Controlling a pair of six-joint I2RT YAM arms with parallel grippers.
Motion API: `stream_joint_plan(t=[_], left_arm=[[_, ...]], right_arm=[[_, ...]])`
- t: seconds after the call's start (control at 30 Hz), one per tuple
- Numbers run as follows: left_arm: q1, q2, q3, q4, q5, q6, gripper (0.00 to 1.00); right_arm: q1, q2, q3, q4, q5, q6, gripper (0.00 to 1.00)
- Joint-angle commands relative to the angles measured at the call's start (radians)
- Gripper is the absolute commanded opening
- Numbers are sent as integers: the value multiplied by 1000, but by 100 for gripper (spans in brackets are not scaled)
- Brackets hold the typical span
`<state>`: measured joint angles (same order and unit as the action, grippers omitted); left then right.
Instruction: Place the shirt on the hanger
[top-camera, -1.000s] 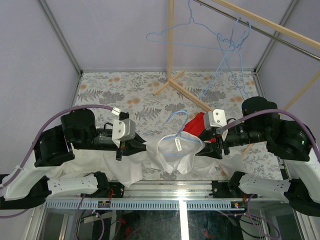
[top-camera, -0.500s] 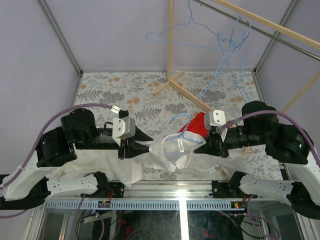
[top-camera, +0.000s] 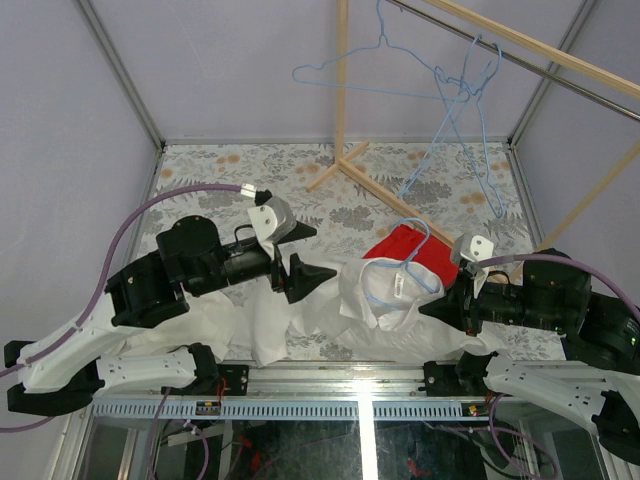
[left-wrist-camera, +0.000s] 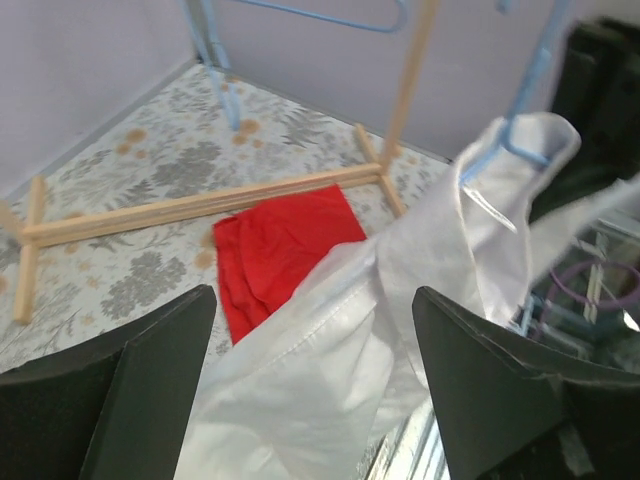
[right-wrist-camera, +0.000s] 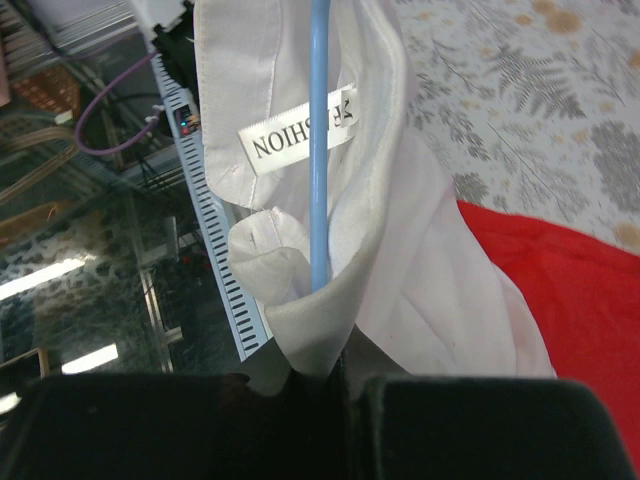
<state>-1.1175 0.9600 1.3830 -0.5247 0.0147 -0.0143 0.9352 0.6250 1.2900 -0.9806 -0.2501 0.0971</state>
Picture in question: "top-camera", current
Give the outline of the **white button shirt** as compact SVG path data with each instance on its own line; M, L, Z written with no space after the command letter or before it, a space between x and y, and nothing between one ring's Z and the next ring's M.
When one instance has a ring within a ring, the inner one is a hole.
M410 284L394 294L394 272L374 266L371 260L310 251L299 256L304 263L334 269L337 275L295 304L273 292L264 278L251 283L239 306L245 320L232 342L249 348L261 366L287 356L288 331L303 337L321 333L361 357L404 364L507 348L492 328L469 336L419 312L420 306L443 298L445 289L430 295Z

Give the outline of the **cream white garment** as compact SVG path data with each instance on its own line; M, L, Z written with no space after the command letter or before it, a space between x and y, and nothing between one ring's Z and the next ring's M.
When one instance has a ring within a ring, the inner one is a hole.
M211 349L217 360L223 360L238 325L245 320L242 309L221 292L200 297L187 294L186 300L189 305L187 313L127 338L110 353L147 356L201 343Z

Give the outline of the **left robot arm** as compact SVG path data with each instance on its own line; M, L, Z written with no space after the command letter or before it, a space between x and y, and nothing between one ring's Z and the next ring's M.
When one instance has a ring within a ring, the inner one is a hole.
M163 394L220 394L223 380L212 349L203 339L182 340L164 354L130 359L112 353L123 340L157 331L189 310L188 297L222 290L261 276L275 292L296 303L336 276L327 267L284 261L250 237L222 244L213 221L188 216L156 237L157 250L114 274L86 320L38 342L13 340L4 347L6 367L19 368L7 391L9 411L57 417L82 409L95 397L135 389Z

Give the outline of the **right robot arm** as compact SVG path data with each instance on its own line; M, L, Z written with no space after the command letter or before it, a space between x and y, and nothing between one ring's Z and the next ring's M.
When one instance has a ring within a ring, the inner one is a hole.
M521 284L474 288L479 268L510 260L522 264ZM639 309L606 276L556 249L462 260L445 295L419 311L472 337L488 323L558 335L566 359L587 366L602 387L570 383L496 349L463 354L455 367L458 387L472 395L493 391L524 399L595 435L612 455L638 464Z

